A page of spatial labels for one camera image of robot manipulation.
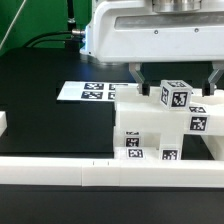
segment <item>black table surface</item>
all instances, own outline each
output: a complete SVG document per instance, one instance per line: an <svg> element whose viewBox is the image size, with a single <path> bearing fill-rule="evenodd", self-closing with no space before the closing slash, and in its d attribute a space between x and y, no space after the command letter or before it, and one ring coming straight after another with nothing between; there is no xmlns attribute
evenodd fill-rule
<svg viewBox="0 0 224 224"><path fill-rule="evenodd" d="M184 79L200 87L211 66L150 63L142 70L152 85L161 79ZM63 49L9 51L0 58L0 110L7 111L8 124L0 138L1 155L113 157L114 104L57 101L65 81L134 82L127 64L87 63ZM208 154L200 138L185 136L183 159Z"/></svg>
<svg viewBox="0 0 224 224"><path fill-rule="evenodd" d="M207 62L143 65L155 85L184 79L200 87L210 72ZM127 65L90 64L60 49L9 51L0 58L0 110L8 122L1 155L113 157L113 103L59 103L65 81L133 79ZM209 158L200 138L186 136L185 157L191 153ZM223 189L0 185L1 224L222 224L223 208Z"/></svg>

